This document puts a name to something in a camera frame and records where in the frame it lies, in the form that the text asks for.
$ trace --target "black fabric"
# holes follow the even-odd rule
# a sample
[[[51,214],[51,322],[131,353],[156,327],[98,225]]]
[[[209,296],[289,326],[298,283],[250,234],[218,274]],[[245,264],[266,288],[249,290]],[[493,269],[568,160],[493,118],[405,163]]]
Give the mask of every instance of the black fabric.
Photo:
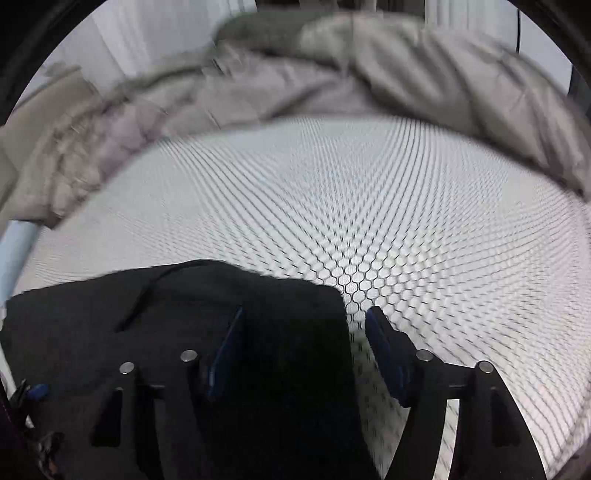
[[[58,457],[66,478],[89,478],[80,459],[121,363],[166,385],[180,352],[215,352],[239,307],[243,362],[222,398],[197,409],[195,455],[206,456],[211,477],[379,478],[362,437],[338,291],[213,261],[118,272],[8,302],[0,340],[17,382],[50,386],[34,422],[66,434]],[[93,464],[92,478],[117,477],[112,465],[101,468]]]

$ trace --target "gray comforter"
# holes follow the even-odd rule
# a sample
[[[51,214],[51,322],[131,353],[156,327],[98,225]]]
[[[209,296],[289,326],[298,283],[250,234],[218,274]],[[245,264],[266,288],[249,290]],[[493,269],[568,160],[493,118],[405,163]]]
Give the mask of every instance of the gray comforter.
[[[267,11],[207,53],[128,81],[48,129],[12,217],[56,225],[167,138],[288,115],[406,115],[483,139],[591,197],[591,127],[525,59],[483,36],[392,14]]]

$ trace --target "metal screw head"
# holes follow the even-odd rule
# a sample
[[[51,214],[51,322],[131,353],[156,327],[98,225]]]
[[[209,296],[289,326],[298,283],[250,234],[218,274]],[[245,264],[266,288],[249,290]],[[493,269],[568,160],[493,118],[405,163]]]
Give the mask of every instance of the metal screw head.
[[[119,372],[121,372],[124,375],[127,375],[134,371],[134,368],[135,365],[132,362],[125,362],[124,364],[121,364],[121,366],[119,367]]]
[[[192,362],[197,358],[197,352],[195,350],[185,350],[181,353],[181,360],[183,362]]]
[[[492,363],[484,361],[478,364],[478,368],[486,374],[491,374],[494,372],[495,367],[492,366]]]
[[[433,354],[429,350],[417,350],[416,355],[421,362],[430,362],[433,360]]]

